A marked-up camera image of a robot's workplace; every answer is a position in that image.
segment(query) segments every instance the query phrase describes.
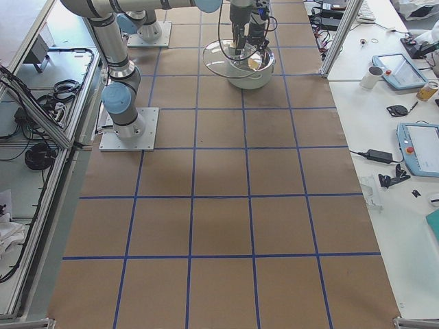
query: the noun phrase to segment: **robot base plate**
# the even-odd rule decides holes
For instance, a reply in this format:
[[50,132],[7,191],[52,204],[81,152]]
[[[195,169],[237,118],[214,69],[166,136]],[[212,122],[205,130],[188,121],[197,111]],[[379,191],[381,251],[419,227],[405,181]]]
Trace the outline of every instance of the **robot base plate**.
[[[141,136],[130,139],[120,139],[114,131],[102,134],[101,151],[152,151],[156,141],[156,131],[158,122],[158,108],[137,108],[139,115],[145,119],[145,132]],[[110,117],[107,118],[106,125],[112,125]]]
[[128,47],[129,48],[168,47],[169,39],[171,38],[172,23],[160,22],[160,21],[157,21],[157,23],[162,28],[162,35],[160,36],[160,38],[152,42],[148,42],[148,41],[144,41],[138,34],[132,34],[128,39]]

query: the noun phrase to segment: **white mug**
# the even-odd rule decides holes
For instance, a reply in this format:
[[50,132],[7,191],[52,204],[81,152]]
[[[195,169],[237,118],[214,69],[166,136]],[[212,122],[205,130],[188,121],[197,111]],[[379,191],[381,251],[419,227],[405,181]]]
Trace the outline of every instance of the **white mug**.
[[366,89],[372,89],[383,75],[383,69],[379,66],[370,66],[359,85]]

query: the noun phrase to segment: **table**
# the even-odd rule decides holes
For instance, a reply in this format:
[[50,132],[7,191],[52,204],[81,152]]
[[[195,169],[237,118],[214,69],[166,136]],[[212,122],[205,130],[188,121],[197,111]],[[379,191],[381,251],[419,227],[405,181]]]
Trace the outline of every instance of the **table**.
[[24,61],[55,0],[0,0],[0,64],[15,72]]
[[[377,18],[376,23],[406,31],[389,1],[368,0],[368,4]],[[398,123],[417,120],[439,123],[439,107],[434,103],[437,95],[427,102],[420,101],[407,117],[392,118],[385,108],[396,104],[411,108],[417,90],[395,91],[384,81],[378,82],[372,90],[359,85],[373,55],[405,53],[399,41],[402,36],[377,25],[356,27],[347,36],[329,73],[335,105],[348,146],[353,151],[378,149],[391,152],[395,160],[401,160],[396,139]],[[364,47],[359,43],[361,38],[368,40]],[[372,43],[371,38],[376,38],[378,43]],[[418,67],[427,67],[424,60],[415,63]],[[431,70],[423,73],[429,79],[436,79]],[[378,174],[394,177],[393,164],[371,162],[355,154],[352,159],[360,181],[362,177],[372,177],[377,186],[376,197],[383,208],[369,207],[369,214],[402,317],[439,318],[439,244],[425,221],[425,215],[436,209],[429,205],[427,197],[439,192],[439,179],[412,176],[385,189],[379,187]],[[412,195],[414,189],[421,197]]]
[[[379,149],[401,160],[396,139],[398,123],[439,122],[439,108],[433,99],[420,102],[405,118],[392,118],[386,106],[410,107],[416,98],[415,93],[396,94],[385,82],[378,82],[371,91],[364,90],[358,82],[331,82],[330,86],[353,151]],[[439,179],[412,176],[385,189],[379,187],[378,174],[394,177],[393,164],[371,162],[355,154],[352,158],[358,176],[372,176],[378,186],[383,210],[369,208],[369,214],[401,315],[407,319],[438,318],[439,244],[425,215],[436,209],[428,204],[427,197],[439,192]],[[422,196],[415,198],[414,189]]]

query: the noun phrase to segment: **keyboard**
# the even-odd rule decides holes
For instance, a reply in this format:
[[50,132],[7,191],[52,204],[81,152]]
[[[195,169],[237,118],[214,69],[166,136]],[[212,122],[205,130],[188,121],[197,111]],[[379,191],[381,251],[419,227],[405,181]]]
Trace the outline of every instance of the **keyboard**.
[[357,15],[357,22],[359,23],[374,23],[375,15],[370,10],[367,0],[363,0],[361,8]]

